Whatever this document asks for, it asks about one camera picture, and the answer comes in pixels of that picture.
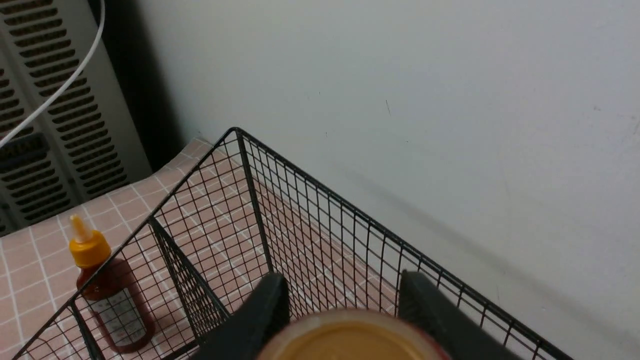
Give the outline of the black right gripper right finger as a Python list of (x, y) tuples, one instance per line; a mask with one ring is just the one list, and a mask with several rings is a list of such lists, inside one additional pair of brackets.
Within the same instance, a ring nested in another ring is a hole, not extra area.
[(426, 332), (452, 360), (518, 359), (459, 310), (421, 272), (402, 272), (398, 317)]

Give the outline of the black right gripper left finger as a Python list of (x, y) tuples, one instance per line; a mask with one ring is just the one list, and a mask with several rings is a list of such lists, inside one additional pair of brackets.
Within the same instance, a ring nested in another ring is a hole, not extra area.
[(269, 272), (247, 299), (205, 337), (194, 360), (256, 360), (265, 345), (291, 320), (285, 276)]

